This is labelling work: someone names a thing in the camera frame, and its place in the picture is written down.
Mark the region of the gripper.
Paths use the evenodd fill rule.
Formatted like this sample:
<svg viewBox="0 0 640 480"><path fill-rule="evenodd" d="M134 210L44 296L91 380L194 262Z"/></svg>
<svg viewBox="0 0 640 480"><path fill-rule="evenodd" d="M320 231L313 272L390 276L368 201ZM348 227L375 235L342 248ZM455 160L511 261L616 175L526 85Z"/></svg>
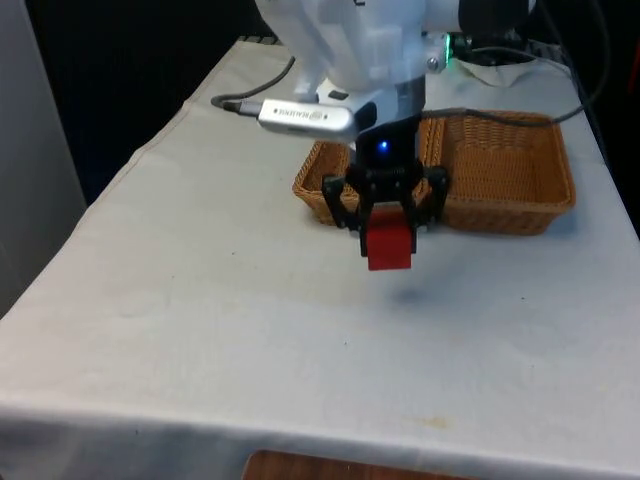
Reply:
<svg viewBox="0 0 640 480"><path fill-rule="evenodd" d="M406 218L411 253L417 252L417 230L442 218L448 196L448 172L443 166L419 163L419 118L381 125L361 133L356 140L355 160L342 176L325 175L322 195L339 229L359 235L360 253L368 256L367 233L373 202L400 201ZM430 192L418 203L413 191L426 180ZM341 200L345 187L359 196L355 211Z"/></svg>

